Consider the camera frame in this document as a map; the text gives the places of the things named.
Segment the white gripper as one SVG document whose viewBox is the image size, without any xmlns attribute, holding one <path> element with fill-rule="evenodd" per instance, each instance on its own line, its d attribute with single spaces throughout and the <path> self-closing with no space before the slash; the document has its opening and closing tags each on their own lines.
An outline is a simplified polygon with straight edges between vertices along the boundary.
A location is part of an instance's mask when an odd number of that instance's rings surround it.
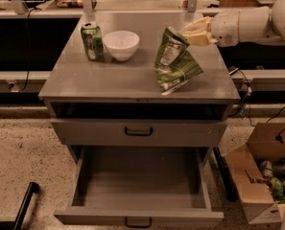
<svg viewBox="0 0 285 230">
<path fill-rule="evenodd" d="M 239 43 L 239 12 L 222 11 L 213 18 L 206 16 L 186 25 L 180 30 L 189 44 L 207 46 L 217 43 L 231 47 Z"/>
</svg>

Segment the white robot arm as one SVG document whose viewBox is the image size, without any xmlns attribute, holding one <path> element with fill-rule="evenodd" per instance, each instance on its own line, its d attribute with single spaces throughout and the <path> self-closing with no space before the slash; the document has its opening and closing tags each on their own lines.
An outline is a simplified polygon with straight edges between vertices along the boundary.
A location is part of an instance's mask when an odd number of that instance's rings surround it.
<svg viewBox="0 0 285 230">
<path fill-rule="evenodd" d="M 186 25 L 180 33 L 197 46 L 216 43 L 231 47 L 244 42 L 285 45 L 285 0 L 275 0 L 271 8 L 221 11 L 213 18 L 207 16 Z"/>
</svg>

